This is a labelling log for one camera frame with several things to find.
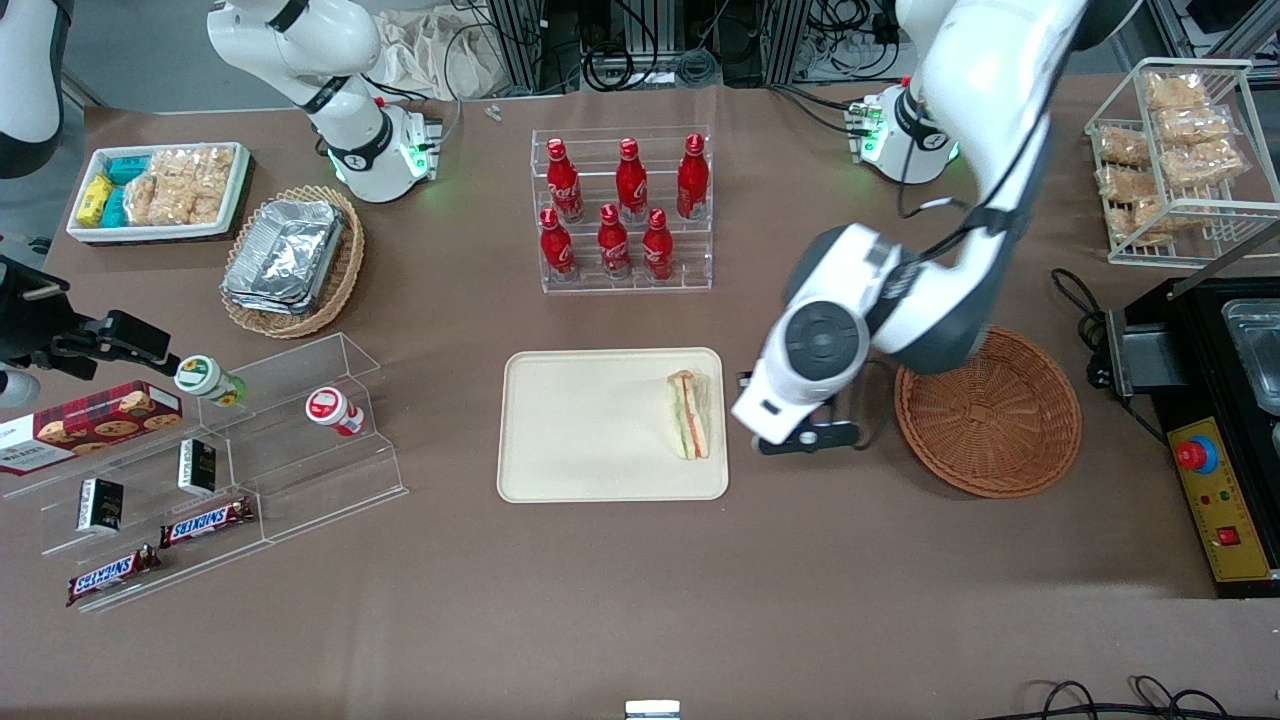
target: white tray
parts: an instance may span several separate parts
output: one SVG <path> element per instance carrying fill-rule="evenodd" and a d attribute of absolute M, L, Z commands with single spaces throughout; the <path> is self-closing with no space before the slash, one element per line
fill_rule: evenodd
<path fill-rule="evenodd" d="M 193 225 L 140 225 L 125 228 L 86 228 L 76 222 L 76 208 L 79 208 L 81 199 L 84 197 L 84 191 L 88 190 L 90 181 L 92 181 L 99 173 L 106 170 L 108 161 L 115 158 L 151 155 L 156 150 L 168 150 L 170 147 L 196 150 L 210 145 L 230 146 L 236 149 L 236 159 L 232 160 L 232 174 L 227 178 L 227 190 L 223 191 L 223 206 L 218 210 L 216 222 Z M 88 159 L 88 168 L 84 170 L 84 177 L 81 178 L 81 187 L 79 191 L 76 192 L 76 202 L 72 204 L 72 213 L 67 218 L 67 234 L 86 245 L 146 245 L 221 234 L 232 227 L 232 219 L 236 217 L 236 208 L 239 205 L 241 190 L 244 187 L 244 176 L 248 173 L 248 149 L 239 142 L 136 145 L 133 147 L 104 147 L 101 150 L 95 150 L 93 155 Z"/>
<path fill-rule="evenodd" d="M 667 375 L 710 378 L 712 455 L 681 460 Z M 517 352 L 507 361 L 498 495 L 507 502 L 716 500 L 728 488 L 724 373 L 705 347 Z"/>

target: red cookie box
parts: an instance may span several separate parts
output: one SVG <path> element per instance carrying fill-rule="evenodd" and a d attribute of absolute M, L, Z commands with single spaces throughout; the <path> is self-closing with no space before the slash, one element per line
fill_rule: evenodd
<path fill-rule="evenodd" d="M 0 471 L 26 475 L 182 423 L 182 401 L 133 380 L 0 424 Z"/>

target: brown tabletop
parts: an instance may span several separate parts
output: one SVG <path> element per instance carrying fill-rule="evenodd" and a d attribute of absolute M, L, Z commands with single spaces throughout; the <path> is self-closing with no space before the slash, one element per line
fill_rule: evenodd
<path fill-rule="evenodd" d="M 38 560 L 36 512 L 0 505 L 0 715 L 616 717 L 626 700 L 673 697 L 695 719 L 969 717 L 1025 710 L 1043 697 L 1028 683 L 1044 679 L 1130 701 L 1134 673 L 1275 714 L 1280 605 L 1210 600 L 1167 448 L 1084 382 L 1078 313 L 1047 277 L 1073 269 L 1106 306 L 1165 277 L 1105 260 L 1079 131 L 1117 79 L 1064 81 L 1052 174 L 993 318 L 1062 364 L 1084 411 L 1079 459 L 1043 495 L 952 491 L 893 429 L 863 454 L 765 459 L 731 421 L 717 501 L 503 502 L 512 354 L 708 346 L 731 375 L 754 363 L 814 234 L 856 220 L 920 250 L 957 218 L 897 219 L 893 184 L 765 91 L 502 101 L 500 124 L 472 105 L 439 181 L 357 204 L 369 256 L 329 328 L 383 363 L 375 413 L 412 492 L 97 616 L 63 607 L 72 568 Z M 714 290 L 544 296 L 530 131 L 677 123 L 716 133 Z M 243 142 L 259 163 L 250 206 L 337 184 L 298 111 L 108 110 L 88 127 L 91 150 Z M 968 177 L 954 164 L 908 201 L 970 197 Z M 225 316 L 225 254 L 59 237 L 49 270 L 79 311 L 132 311 L 170 331 L 178 354 L 236 366 L 289 347 Z M 104 365 L 93 387 L 136 377 Z M 44 378 L 50 404 L 88 388 Z M 891 411 L 887 391 L 872 392 L 870 411 Z"/>

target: wicker basket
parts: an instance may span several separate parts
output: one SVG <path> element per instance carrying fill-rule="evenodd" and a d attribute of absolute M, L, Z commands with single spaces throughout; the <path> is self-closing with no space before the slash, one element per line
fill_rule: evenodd
<path fill-rule="evenodd" d="M 1080 450 L 1080 405 L 1048 355 L 991 328 L 963 368 L 900 368 L 893 398 L 908 445 L 929 470 L 982 497 L 1023 497 L 1057 482 Z"/>
<path fill-rule="evenodd" d="M 356 217 L 356 209 L 351 206 L 351 201 L 335 190 L 308 184 L 306 187 L 285 190 L 273 200 L 301 200 L 305 202 L 324 200 L 339 208 L 346 219 L 342 228 L 342 237 L 338 241 L 340 245 L 333 255 L 333 264 L 329 265 L 329 275 L 325 278 L 324 288 L 320 291 L 319 305 L 310 314 L 284 315 L 280 313 L 250 310 L 223 297 L 223 305 L 237 325 L 268 337 L 292 340 L 319 331 L 332 323 L 338 316 L 338 313 L 342 311 L 342 306 L 347 304 L 351 291 L 356 287 L 356 275 L 360 274 L 360 264 L 365 259 L 365 231 L 360 225 L 360 218 Z M 253 210 L 253 214 L 241 227 L 239 234 L 236 236 L 236 245 L 232 246 L 230 255 L 227 258 L 228 268 L 236 261 L 236 255 L 239 254 L 241 247 L 244 245 L 244 236 L 248 234 L 248 228 L 252 227 L 253 220 L 257 219 L 257 214 L 265 206 L 266 202 L 260 205 L 257 210 Z"/>

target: small black box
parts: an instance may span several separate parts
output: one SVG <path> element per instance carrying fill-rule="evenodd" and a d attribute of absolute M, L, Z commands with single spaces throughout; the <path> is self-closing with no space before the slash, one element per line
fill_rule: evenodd
<path fill-rule="evenodd" d="M 97 478 L 81 483 L 81 509 L 76 530 L 105 534 L 120 529 L 124 512 L 124 486 Z"/>
<path fill-rule="evenodd" d="M 182 441 L 178 457 L 178 488 L 209 497 L 218 484 L 218 452 L 198 439 Z"/>

